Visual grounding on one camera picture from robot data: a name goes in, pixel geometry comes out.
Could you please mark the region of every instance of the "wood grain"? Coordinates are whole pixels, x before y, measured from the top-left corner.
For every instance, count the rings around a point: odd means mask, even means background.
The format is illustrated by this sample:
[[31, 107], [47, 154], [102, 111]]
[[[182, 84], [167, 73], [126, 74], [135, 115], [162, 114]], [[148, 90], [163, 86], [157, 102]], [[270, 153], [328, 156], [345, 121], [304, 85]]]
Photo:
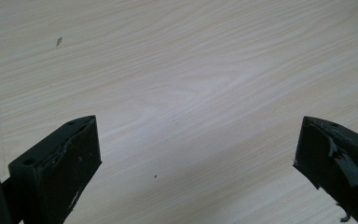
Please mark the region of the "wood grain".
[[0, 1], [1, 180], [90, 114], [67, 224], [338, 223], [291, 165], [305, 115], [358, 132], [358, 0]]

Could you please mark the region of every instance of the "dark mark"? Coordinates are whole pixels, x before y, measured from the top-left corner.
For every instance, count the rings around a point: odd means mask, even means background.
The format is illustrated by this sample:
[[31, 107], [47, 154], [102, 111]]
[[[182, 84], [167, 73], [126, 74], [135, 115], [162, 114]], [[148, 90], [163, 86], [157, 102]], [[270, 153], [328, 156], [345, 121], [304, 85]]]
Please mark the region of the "dark mark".
[[62, 36], [60, 38], [58, 38], [56, 47], [58, 47], [61, 44], [61, 42], [62, 42]]

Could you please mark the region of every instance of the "wooden surface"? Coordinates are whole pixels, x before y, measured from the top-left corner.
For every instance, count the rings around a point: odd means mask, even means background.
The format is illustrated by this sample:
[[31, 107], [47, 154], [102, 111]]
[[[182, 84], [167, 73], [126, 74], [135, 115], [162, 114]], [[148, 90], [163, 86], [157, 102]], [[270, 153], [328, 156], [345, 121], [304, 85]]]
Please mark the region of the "wooden surface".
[[292, 164], [305, 115], [358, 132], [358, 0], [0, 1], [1, 180], [91, 114], [66, 224], [339, 223]]

